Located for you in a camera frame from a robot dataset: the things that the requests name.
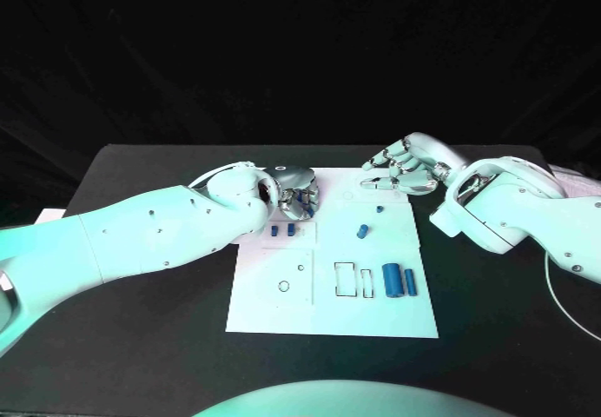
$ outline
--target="black tabletop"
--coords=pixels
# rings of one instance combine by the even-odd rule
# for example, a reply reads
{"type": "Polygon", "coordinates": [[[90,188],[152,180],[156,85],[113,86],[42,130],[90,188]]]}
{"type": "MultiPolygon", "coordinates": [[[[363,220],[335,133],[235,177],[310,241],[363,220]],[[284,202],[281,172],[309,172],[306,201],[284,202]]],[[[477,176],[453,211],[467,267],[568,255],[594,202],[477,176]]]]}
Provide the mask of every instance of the black tabletop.
{"type": "MultiPolygon", "coordinates": [[[[68,214],[188,184],[229,162],[359,167],[382,146],[108,146],[68,214]]],[[[529,147],[460,147],[473,159],[529,147]]],[[[258,388],[353,379],[456,394],[521,416],[598,415],[601,343],[551,299],[544,251],[506,255],[428,221],[444,190],[410,197],[440,339],[225,332],[237,246],[74,296],[0,358],[0,410],[188,416],[258,388]]],[[[601,287],[551,268],[558,298],[601,333],[601,287]]]]}

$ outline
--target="black backdrop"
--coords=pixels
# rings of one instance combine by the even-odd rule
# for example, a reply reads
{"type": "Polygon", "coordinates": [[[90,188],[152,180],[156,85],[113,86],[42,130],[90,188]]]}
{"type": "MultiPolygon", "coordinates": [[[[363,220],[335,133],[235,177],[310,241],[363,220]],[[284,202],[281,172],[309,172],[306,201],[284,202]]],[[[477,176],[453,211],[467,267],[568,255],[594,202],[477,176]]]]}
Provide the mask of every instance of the black backdrop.
{"type": "Polygon", "coordinates": [[[108,143],[518,143],[598,176],[594,7],[5,2],[5,219],[65,205],[108,143]]]}

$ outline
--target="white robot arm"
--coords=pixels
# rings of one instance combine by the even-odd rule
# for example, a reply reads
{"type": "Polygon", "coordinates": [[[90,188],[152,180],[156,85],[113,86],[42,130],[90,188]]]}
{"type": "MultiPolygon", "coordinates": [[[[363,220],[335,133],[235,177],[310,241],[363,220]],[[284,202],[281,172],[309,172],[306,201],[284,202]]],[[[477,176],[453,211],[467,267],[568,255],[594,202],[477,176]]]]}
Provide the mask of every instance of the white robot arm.
{"type": "Polygon", "coordinates": [[[497,254],[529,235],[567,271],[601,283],[601,196],[568,198],[555,177],[516,157],[469,163],[422,133],[394,143],[363,169],[385,162],[391,177],[365,180],[362,187],[422,195],[443,182],[448,189],[431,222],[446,234],[464,232],[497,254]]]}
{"type": "Polygon", "coordinates": [[[319,209],[312,169],[231,164],[190,186],[136,195],[54,222],[0,231],[0,355],[42,315],[81,291],[185,265],[257,236],[274,211],[294,220],[319,209]]]}

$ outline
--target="blue block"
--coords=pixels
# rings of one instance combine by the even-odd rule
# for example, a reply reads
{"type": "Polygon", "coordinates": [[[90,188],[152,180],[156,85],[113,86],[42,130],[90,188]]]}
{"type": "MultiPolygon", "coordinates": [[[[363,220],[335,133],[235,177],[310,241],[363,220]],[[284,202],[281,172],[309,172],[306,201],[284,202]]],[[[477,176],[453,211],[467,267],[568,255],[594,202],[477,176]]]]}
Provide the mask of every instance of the blue block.
{"type": "Polygon", "coordinates": [[[414,270],[407,269],[405,270],[405,281],[407,281],[407,293],[415,297],[417,296],[417,290],[415,290],[415,279],[414,279],[414,270]]]}
{"type": "Polygon", "coordinates": [[[369,230],[368,225],[362,224],[361,228],[359,228],[359,231],[358,231],[358,238],[359,239],[363,239],[368,236],[368,230],[369,230]]]}
{"type": "Polygon", "coordinates": [[[405,291],[398,263],[388,263],[386,265],[382,265],[382,272],[385,273],[386,297],[402,297],[405,295],[405,291]]]}

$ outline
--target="robotic hand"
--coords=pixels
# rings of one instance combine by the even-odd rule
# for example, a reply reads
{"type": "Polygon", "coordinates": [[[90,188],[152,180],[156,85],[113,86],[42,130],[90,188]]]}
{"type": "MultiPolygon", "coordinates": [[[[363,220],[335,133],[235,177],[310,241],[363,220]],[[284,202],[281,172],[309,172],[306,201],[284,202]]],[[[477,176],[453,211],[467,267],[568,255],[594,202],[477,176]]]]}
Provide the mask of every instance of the robotic hand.
{"type": "Polygon", "coordinates": [[[193,183],[136,195],[58,221],[0,231],[0,355],[43,314],[81,291],[185,265],[261,234],[275,210],[304,220],[319,209],[312,169],[238,162],[193,183]]]}
{"type": "Polygon", "coordinates": [[[362,187],[422,195],[443,182],[444,203],[430,220],[448,236],[464,232],[497,254],[532,236],[561,268],[601,283],[601,196],[568,198],[549,172],[516,157],[469,163],[422,133],[385,148],[363,169],[386,162],[391,177],[365,180],[362,187]]]}

